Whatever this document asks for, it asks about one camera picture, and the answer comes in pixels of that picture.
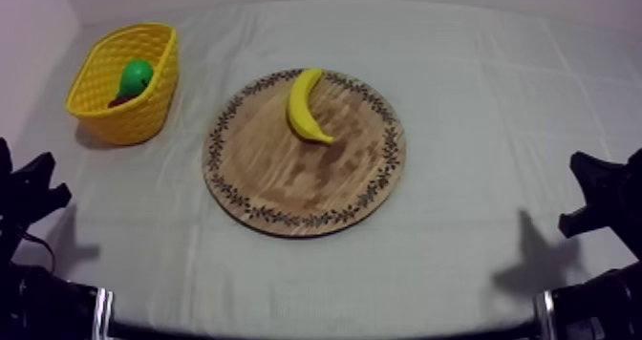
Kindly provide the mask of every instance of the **cutting board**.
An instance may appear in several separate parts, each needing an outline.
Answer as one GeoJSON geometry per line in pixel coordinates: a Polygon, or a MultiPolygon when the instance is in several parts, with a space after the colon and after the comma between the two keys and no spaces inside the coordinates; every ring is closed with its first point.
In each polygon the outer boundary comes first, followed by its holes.
{"type": "Polygon", "coordinates": [[[301,72],[269,74],[245,86],[216,115],[203,148],[205,182],[221,207],[240,223],[281,237],[321,236],[361,222],[388,198],[406,158],[392,106],[338,72],[324,71],[309,98],[334,143],[299,138],[286,109],[301,72]]]}

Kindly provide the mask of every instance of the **banana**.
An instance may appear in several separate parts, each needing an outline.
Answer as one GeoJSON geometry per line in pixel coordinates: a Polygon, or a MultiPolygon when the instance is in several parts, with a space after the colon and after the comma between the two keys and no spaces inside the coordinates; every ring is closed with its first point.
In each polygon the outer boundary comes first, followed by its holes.
{"type": "Polygon", "coordinates": [[[322,73],[321,69],[310,68],[296,77],[289,92],[288,119],[294,131],[302,138],[331,144],[334,138],[323,133],[308,106],[310,91],[322,73]]]}

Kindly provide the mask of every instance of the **yellow basket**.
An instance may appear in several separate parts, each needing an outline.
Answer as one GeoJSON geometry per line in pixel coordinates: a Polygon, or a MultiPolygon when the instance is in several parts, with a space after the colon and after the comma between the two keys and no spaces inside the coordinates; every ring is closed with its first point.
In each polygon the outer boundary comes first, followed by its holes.
{"type": "Polygon", "coordinates": [[[75,78],[65,107],[94,136],[118,145],[135,144],[158,133],[179,76],[176,30],[156,23],[112,32],[92,48],[75,78]],[[154,75],[136,98],[108,108],[122,71],[133,59],[152,65],[154,75]]]}

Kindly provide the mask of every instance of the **white cloth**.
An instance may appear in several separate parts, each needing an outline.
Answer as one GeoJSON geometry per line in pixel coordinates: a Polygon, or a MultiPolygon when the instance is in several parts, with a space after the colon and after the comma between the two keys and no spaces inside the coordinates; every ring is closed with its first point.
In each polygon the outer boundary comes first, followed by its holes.
{"type": "Polygon", "coordinates": [[[76,207],[34,231],[57,243],[58,274],[116,292],[120,319],[324,338],[516,322],[540,290],[633,260],[608,230],[563,240],[557,217],[583,205],[573,152],[625,161],[642,146],[641,50],[582,26],[396,1],[233,5],[100,24],[53,72],[16,165],[53,152],[54,181],[71,186],[76,207]],[[103,147],[63,101],[91,45],[140,21],[177,28],[178,90],[155,138],[103,147]],[[227,99],[295,67],[368,82],[408,140],[390,199],[359,226],[307,241],[228,218],[201,168],[208,124],[227,99]]]}

